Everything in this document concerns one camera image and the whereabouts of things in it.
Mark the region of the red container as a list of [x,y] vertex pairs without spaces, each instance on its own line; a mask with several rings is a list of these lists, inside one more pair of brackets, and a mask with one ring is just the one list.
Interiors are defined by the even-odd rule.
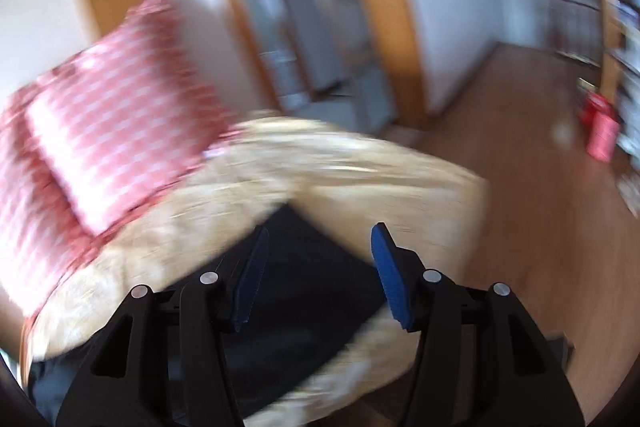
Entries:
[[579,119],[587,130],[588,155],[608,164],[620,132],[616,109],[604,96],[588,92],[582,102]]

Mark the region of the black pants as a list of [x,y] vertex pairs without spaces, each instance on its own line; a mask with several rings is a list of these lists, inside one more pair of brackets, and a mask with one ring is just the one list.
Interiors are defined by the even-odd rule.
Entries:
[[[257,227],[269,258],[250,319],[232,275]],[[163,291],[131,289],[83,345],[37,362],[27,394],[55,426],[239,426],[336,357],[382,308],[369,263],[283,206]]]

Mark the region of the cream patterned bedspread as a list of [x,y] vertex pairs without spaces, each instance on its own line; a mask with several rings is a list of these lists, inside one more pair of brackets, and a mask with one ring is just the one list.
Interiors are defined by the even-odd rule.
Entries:
[[[163,291],[283,206],[374,269],[370,234],[384,222],[398,245],[457,279],[485,196],[474,173],[390,142],[311,120],[245,121],[224,153],[124,225],[53,291],[28,338],[30,369],[86,343],[134,286]],[[336,357],[245,421],[301,426],[324,418],[405,374],[417,345],[384,301]]]

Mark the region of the polka dot pillow near window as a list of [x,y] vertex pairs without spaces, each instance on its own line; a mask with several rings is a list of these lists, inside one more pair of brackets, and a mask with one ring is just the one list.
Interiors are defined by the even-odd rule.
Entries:
[[34,317],[55,288],[100,253],[105,241],[81,221],[70,177],[85,167],[59,139],[43,148],[26,84],[1,104],[1,286],[24,317]]

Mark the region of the polka dot pillow near door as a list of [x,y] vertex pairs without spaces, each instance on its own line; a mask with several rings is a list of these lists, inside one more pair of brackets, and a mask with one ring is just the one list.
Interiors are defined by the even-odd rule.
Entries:
[[82,227],[115,230],[235,135],[181,43],[178,0],[145,0],[36,81],[32,136]]

